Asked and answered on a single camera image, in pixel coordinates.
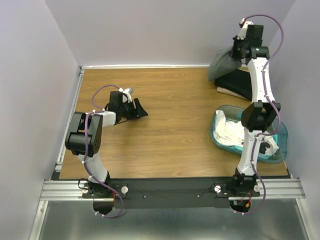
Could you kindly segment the grey t-shirt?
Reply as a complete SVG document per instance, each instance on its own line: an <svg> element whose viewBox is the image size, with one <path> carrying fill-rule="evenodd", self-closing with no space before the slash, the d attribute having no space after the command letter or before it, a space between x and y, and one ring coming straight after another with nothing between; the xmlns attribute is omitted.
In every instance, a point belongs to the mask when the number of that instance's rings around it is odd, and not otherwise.
<svg viewBox="0 0 320 240"><path fill-rule="evenodd" d="M240 68L241 62L231 57L232 47L220 49L216 52L207 70L209 81L216 79Z"/></svg>

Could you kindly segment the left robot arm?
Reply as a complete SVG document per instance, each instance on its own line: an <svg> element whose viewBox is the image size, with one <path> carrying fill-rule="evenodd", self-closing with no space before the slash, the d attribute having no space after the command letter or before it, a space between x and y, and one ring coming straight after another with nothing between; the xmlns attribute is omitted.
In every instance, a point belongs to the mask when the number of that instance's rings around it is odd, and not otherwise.
<svg viewBox="0 0 320 240"><path fill-rule="evenodd" d="M111 91L109 103L98 111L73 113L65 137L65 147L80 159L88 174L87 191L101 198L111 192L110 174L104 167L99 150L104 127L147 117L138 98L132 98L132 89Z"/></svg>

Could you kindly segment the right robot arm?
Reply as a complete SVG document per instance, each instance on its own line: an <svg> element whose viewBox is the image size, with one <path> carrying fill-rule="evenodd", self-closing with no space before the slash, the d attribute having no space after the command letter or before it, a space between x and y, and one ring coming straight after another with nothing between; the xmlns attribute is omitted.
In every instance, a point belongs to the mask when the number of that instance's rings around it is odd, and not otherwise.
<svg viewBox="0 0 320 240"><path fill-rule="evenodd" d="M244 196L254 190L258 177L260 145L281 109L271 89L271 57L268 47L262 45L264 27L247 20L240 23L240 27L239 34L233 39L231 57L235 60L245 60L250 74L252 100L241 114L244 145L240 162L230 183L230 191L235 196Z"/></svg>

